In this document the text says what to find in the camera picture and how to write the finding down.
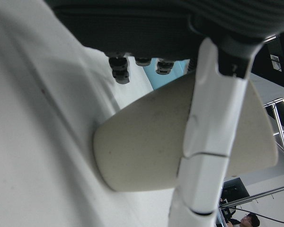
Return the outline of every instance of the white cone-shaped part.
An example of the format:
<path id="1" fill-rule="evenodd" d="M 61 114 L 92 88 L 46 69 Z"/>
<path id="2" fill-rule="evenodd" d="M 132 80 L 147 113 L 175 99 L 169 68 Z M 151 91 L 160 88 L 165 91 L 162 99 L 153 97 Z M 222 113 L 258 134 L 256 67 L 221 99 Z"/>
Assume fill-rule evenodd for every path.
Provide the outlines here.
<path id="1" fill-rule="evenodd" d="M 176 185 L 194 82 L 195 73 L 185 75 L 130 104 L 98 128 L 94 155 L 112 189 L 148 191 Z M 276 161 L 268 116 L 249 83 L 228 176 Z"/>

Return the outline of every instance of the light blue panel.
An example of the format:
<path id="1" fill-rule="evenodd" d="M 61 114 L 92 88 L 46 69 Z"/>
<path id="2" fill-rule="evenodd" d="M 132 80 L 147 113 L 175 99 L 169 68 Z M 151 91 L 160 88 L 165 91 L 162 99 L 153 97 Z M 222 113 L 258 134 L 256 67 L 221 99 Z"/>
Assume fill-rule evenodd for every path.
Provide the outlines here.
<path id="1" fill-rule="evenodd" d="M 156 63 L 157 58 L 153 58 L 151 60 L 151 64 L 149 66 L 145 66 L 144 71 L 151 82 L 152 88 L 155 90 L 181 76 L 183 76 L 183 70 L 185 68 L 188 60 L 176 61 L 174 67 L 172 68 L 170 74 L 168 75 L 160 75 L 156 73 Z"/>

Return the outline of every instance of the dark hair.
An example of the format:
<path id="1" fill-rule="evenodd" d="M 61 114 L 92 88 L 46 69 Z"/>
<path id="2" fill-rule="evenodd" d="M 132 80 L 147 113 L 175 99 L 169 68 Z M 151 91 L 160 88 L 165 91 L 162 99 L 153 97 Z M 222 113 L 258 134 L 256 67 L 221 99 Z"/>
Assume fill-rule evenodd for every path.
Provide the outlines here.
<path id="1" fill-rule="evenodd" d="M 260 220 L 257 218 L 257 216 L 254 213 L 249 213 L 247 216 L 251 217 L 252 227 L 258 227 L 260 225 Z"/>

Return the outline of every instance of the white cloth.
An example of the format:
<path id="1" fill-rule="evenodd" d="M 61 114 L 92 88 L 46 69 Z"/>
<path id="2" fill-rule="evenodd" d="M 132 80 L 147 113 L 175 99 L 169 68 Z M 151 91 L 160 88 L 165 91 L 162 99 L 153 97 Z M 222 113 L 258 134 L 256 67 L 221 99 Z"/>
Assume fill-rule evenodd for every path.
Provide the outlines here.
<path id="1" fill-rule="evenodd" d="M 93 161 L 94 130 L 152 90 L 131 67 L 116 84 L 43 1 L 0 0 L 0 227 L 167 225 L 172 190 L 114 192 Z"/>

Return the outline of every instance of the black monitor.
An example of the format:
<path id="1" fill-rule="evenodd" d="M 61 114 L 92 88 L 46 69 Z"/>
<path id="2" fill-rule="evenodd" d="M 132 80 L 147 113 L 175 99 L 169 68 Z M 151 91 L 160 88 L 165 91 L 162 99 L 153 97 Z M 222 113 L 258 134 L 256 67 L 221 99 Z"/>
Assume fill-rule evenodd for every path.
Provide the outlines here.
<path id="1" fill-rule="evenodd" d="M 240 178 L 224 183 L 221 195 L 222 199 L 227 199 L 227 202 L 232 202 L 246 197 L 249 197 L 249 193 Z"/>

